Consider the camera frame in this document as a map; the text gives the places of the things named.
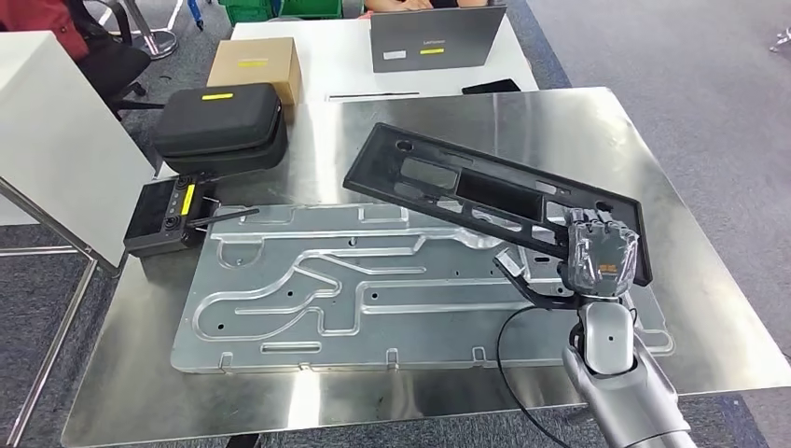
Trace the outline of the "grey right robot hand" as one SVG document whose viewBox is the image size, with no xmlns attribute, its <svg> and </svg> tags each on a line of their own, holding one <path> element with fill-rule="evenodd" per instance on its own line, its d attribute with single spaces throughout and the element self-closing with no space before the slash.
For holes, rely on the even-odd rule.
<svg viewBox="0 0 791 448">
<path fill-rule="evenodd" d="M 560 263 L 563 284 L 583 296 L 616 299 L 632 285 L 640 236 L 608 212 L 570 208 L 564 214 L 569 254 Z"/>
</svg>

